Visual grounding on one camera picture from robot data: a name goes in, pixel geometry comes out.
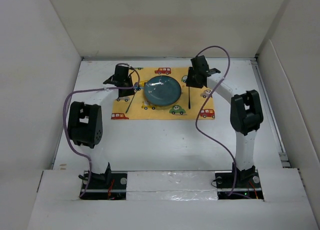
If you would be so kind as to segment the blue metal spoon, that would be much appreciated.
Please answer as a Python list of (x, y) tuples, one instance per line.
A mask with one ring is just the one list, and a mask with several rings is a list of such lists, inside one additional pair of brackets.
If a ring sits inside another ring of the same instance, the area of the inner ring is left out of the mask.
[(188, 87), (188, 109), (191, 109), (191, 88)]

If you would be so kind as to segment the dark teal ceramic plate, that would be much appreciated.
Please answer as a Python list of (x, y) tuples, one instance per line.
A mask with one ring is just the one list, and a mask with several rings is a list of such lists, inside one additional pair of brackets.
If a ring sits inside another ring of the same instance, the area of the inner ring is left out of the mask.
[(182, 87), (173, 77), (158, 75), (145, 83), (143, 94), (151, 104), (158, 107), (167, 107), (179, 100)]

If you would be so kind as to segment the blue metal fork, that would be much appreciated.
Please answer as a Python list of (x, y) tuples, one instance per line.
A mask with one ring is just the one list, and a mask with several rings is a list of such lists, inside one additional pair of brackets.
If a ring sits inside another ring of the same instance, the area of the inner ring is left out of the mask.
[(134, 92), (134, 94), (133, 94), (133, 96), (132, 96), (132, 98), (131, 98), (131, 100), (130, 100), (130, 103), (129, 103), (129, 105), (128, 105), (128, 107), (127, 107), (127, 109), (126, 109), (126, 111), (125, 111), (125, 113), (127, 114), (128, 113), (128, 111), (130, 110), (130, 107), (131, 107), (131, 105), (132, 105), (132, 102), (133, 102), (133, 100), (134, 100), (134, 98), (135, 98), (135, 96), (136, 96), (136, 93), (138, 92), (138, 90), (136, 90), (135, 92)]

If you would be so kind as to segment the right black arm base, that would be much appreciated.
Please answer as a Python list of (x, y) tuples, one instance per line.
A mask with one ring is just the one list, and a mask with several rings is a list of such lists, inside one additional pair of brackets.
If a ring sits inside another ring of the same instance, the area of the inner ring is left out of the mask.
[(263, 200), (263, 190), (258, 172), (243, 181), (237, 180), (231, 195), (234, 175), (231, 171), (216, 171), (211, 185), (217, 190), (219, 200)]

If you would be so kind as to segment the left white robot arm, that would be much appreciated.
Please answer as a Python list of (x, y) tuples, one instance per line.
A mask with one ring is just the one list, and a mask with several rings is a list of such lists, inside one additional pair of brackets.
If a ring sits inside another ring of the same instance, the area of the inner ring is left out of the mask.
[(62, 121), (66, 141), (70, 149), (78, 156), (84, 157), (88, 160), (89, 169), (85, 175), (78, 177), (85, 183), (84, 192), (94, 182), (100, 188), (107, 188), (112, 184), (111, 167), (108, 165), (105, 171), (93, 172), (93, 160), (90, 155), (77, 151), (73, 145), (85, 146), (93, 149), (100, 143), (103, 135), (103, 116), (102, 107), (98, 104), (88, 104), (85, 102), (74, 101), (70, 104), (67, 110), (69, 100), (75, 94), (94, 93), (94, 97), (101, 97), (105, 100), (113, 93), (121, 93), (125, 95), (133, 95), (135, 93), (134, 87), (140, 83), (137, 80), (133, 83), (132, 76), (129, 71), (138, 73), (128, 63), (118, 63), (115, 66), (114, 74), (103, 82), (102, 88), (93, 88), (85, 90), (76, 90), (67, 95), (63, 103)]

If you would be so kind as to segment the yellow car-print cloth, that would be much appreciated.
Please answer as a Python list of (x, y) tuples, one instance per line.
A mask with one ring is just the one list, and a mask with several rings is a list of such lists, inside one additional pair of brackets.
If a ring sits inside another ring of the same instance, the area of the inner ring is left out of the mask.
[[(191, 109), (188, 108), (188, 87), (186, 80), (188, 77), (187, 67), (137, 67), (140, 76), (139, 87), (128, 113), (125, 113), (132, 96), (117, 98), (112, 107), (112, 120), (195, 120), (200, 114), (201, 120), (215, 119), (215, 106), (213, 97), (208, 100), (201, 109), (203, 103), (211, 93), (207, 87), (190, 87)], [(181, 86), (181, 96), (179, 100), (169, 106), (156, 106), (148, 102), (144, 96), (145, 83), (156, 76), (169, 76), (176, 79)]]

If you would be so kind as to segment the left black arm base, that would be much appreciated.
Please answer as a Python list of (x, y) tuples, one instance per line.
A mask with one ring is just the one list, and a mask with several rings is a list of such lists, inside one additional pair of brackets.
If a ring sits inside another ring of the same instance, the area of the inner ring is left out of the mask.
[(78, 178), (82, 180), (80, 199), (82, 200), (107, 200), (120, 201), (127, 198), (127, 172), (111, 172), (108, 180), (98, 179), (97, 176), (92, 175), (87, 190), (85, 191), (88, 172), (84, 175), (79, 175)]

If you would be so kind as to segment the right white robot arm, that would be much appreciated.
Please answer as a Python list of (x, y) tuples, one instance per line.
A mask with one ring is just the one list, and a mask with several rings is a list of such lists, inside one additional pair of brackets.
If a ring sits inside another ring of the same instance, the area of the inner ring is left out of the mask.
[(191, 59), (186, 86), (207, 87), (230, 104), (230, 124), (236, 133), (235, 168), (231, 181), (243, 187), (255, 173), (254, 146), (257, 131), (264, 120), (260, 95), (256, 90), (245, 90), (226, 80), (216, 68), (209, 68), (206, 58)]

